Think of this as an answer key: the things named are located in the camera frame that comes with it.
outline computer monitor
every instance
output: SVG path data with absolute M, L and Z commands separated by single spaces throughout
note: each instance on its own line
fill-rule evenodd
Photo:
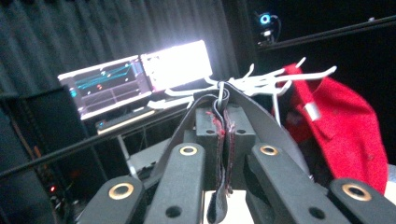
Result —
M 203 40 L 140 57 L 153 91 L 163 91 L 212 75 Z
M 151 87 L 138 56 L 61 74 L 58 79 L 68 87 L 81 119 L 151 95 Z

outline red cloth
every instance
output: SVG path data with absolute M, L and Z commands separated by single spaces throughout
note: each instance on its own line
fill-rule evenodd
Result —
M 295 64 L 287 74 L 301 74 Z M 376 114 L 356 92 L 335 80 L 293 81 L 292 106 L 304 117 L 286 128 L 297 142 L 314 136 L 334 178 L 350 177 L 372 186 L 382 194 L 388 181 L 388 161 Z M 304 109 L 316 104 L 320 118 L 312 121 Z

